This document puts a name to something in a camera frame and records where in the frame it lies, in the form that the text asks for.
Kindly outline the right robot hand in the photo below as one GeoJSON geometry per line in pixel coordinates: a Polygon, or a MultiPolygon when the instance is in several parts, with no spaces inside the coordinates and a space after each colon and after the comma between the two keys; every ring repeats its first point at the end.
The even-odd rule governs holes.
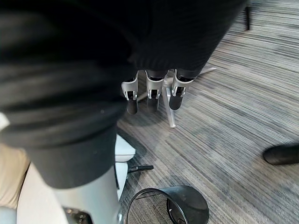
{"type": "Polygon", "coordinates": [[[0,141],[24,149],[65,210],[119,224],[121,84],[138,70],[200,71],[244,0],[3,0],[0,141]]]}

